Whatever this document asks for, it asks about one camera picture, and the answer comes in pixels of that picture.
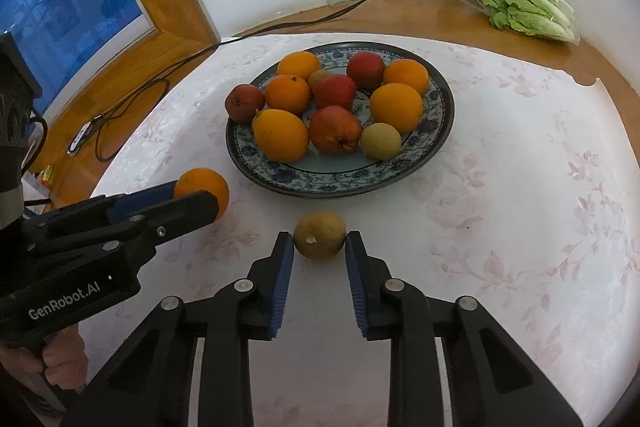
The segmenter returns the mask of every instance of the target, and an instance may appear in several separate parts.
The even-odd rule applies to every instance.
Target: finger
[[[77,328],[67,328],[60,331],[42,350],[42,360],[48,367],[55,367],[75,360],[80,353],[84,353],[82,337]]]
[[[63,389],[73,389],[84,383],[86,372],[87,358],[83,353],[78,360],[47,368],[45,377],[51,385],[59,385]]]
[[[0,362],[8,369],[18,369],[25,373],[42,371],[42,361],[28,349],[0,349]]]

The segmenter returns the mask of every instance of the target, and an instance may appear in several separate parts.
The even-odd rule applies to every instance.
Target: green leafy vegetable
[[[574,9],[563,0],[477,0],[491,24],[531,36],[578,43]]]

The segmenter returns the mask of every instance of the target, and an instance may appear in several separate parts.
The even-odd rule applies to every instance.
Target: red apple
[[[385,63],[380,55],[373,52],[357,52],[350,58],[347,75],[358,87],[374,90],[382,84]]]
[[[251,123],[255,112],[264,107],[264,93],[251,84],[234,87],[225,100],[229,118],[236,123]]]
[[[322,109],[328,105],[341,105],[351,110],[358,87],[345,74],[331,74],[314,84],[313,94],[316,106]]]
[[[362,135],[360,121],[340,105],[328,105],[309,121],[309,139],[321,154],[341,156],[354,152]]]

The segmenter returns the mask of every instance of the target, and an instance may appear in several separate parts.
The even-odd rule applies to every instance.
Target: white floral tablecloth
[[[223,100],[284,55],[328,42],[387,42],[449,82],[450,137],[422,169],[337,201],[274,194],[226,153]],[[386,35],[265,36],[220,48],[172,90],[113,161],[95,194],[131,192],[207,166],[228,180],[220,222],[159,248],[139,295],[81,325],[91,375],[166,295],[213,295],[268,255],[276,230],[330,209],[371,255],[427,295],[474,295],[595,427],[640,358],[639,169],[600,81],[490,52]],[[386,425],[388,344],[356,327],[342,256],[297,256],[283,328],[252,343],[257,427]]]

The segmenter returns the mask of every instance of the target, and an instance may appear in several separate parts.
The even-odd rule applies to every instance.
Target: decorative plate
[[[262,187],[299,198],[343,198],[364,194],[386,187],[422,167],[442,147],[453,124],[453,96],[444,77],[436,68],[418,55],[377,42],[336,42],[317,46],[308,51],[315,54],[322,68],[345,74],[349,59],[359,51],[370,51],[382,57],[386,65],[398,58],[412,58],[429,71],[430,88],[423,96],[424,114],[416,130],[402,135],[402,151],[388,161],[376,161],[361,149],[340,157],[322,156],[313,144],[302,160],[292,164],[274,162],[265,156],[254,140],[250,125],[226,124],[226,148],[231,159],[251,181]],[[260,74],[252,84],[264,90],[276,76],[278,65]],[[359,89],[352,112],[362,126],[373,123],[369,114],[371,91]],[[308,124],[316,111],[311,108],[303,115]]]

